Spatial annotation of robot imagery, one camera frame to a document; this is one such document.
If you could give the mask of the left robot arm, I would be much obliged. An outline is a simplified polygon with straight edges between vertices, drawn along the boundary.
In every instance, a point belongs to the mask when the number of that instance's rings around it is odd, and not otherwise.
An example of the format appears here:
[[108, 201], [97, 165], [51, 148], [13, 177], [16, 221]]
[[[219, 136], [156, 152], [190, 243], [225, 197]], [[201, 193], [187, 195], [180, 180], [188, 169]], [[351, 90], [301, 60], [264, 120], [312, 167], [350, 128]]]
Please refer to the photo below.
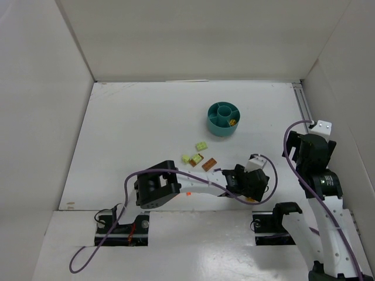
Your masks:
[[235, 165], [233, 169], [217, 169], [214, 172], [193, 172], [178, 169], [174, 161], [166, 160], [146, 170], [135, 172], [136, 177], [125, 202], [117, 211], [118, 225], [131, 225], [144, 211], [194, 210], [191, 203], [173, 205], [171, 200], [181, 194], [207, 194], [210, 197], [234, 198], [244, 201], [253, 199], [252, 204], [260, 204], [270, 178], [263, 169], [266, 162], [256, 157], [246, 166]]

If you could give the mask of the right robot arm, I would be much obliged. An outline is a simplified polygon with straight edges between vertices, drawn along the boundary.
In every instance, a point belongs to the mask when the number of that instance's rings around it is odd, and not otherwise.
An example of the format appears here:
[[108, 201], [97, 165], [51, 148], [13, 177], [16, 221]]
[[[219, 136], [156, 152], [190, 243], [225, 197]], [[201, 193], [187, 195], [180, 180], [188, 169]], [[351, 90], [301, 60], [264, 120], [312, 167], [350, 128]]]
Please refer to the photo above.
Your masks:
[[314, 235], [295, 202], [278, 203], [272, 215], [290, 234], [308, 268], [309, 280], [373, 280], [360, 268], [343, 219], [338, 176], [328, 169], [336, 143], [313, 133], [284, 135], [283, 157], [298, 178], [318, 226]]

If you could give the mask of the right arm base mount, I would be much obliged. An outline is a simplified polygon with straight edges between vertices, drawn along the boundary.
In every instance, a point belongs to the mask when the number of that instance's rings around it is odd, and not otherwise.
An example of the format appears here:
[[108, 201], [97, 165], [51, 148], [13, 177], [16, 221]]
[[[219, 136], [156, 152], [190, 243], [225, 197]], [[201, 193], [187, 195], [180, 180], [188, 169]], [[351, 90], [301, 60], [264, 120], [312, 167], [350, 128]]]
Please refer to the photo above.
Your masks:
[[272, 212], [254, 212], [252, 218], [250, 228], [255, 233], [256, 246], [295, 245], [284, 227], [276, 224]]

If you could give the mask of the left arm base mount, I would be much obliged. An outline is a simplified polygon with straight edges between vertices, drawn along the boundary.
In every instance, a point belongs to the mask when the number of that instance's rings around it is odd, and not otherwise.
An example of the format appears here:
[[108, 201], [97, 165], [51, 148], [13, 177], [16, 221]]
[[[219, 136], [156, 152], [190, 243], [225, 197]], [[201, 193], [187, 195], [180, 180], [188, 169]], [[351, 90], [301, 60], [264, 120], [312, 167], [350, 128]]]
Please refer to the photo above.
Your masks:
[[[117, 204], [111, 209], [102, 209], [94, 215], [94, 221], [96, 222], [95, 246], [99, 245], [107, 231], [112, 227], [119, 210], [120, 204]], [[149, 212], [141, 213], [133, 223], [120, 224], [118, 222], [104, 241], [103, 246], [148, 246], [148, 231]]]

